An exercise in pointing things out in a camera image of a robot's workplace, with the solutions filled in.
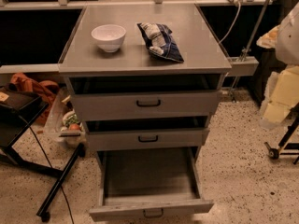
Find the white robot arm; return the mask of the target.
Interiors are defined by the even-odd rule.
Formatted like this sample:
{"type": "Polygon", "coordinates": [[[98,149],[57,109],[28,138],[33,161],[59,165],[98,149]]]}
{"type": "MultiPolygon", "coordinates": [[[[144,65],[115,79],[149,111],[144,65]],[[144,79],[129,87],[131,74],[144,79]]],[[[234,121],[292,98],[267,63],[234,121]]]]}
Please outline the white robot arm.
{"type": "Polygon", "coordinates": [[[282,72],[271,73],[260,108],[260,125],[274,129],[299,103],[299,3],[257,45],[274,49],[276,58],[287,65],[282,72]]]}

